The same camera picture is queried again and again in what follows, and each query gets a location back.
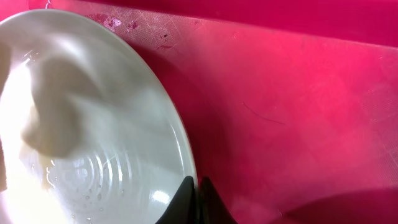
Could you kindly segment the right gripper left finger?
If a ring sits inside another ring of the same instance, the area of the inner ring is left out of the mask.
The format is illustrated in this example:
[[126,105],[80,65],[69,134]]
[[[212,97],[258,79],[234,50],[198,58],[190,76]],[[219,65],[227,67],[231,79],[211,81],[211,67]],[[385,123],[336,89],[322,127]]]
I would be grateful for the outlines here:
[[192,176],[186,176],[169,206],[155,224],[195,224],[196,193]]

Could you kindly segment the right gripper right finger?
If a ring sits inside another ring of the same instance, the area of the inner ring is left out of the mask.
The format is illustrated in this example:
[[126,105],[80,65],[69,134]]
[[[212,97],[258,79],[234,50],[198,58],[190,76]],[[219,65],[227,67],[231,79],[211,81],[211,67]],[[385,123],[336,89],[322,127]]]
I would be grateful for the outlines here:
[[208,177],[204,177],[199,189],[199,224],[238,224],[229,213],[215,186]]

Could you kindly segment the white front plate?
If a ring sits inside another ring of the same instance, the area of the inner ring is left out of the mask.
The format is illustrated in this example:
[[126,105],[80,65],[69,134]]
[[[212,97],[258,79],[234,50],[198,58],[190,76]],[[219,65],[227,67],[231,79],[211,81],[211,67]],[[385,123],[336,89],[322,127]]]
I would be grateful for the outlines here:
[[156,223],[197,173],[182,120],[140,55],[53,9],[1,22],[2,223]]

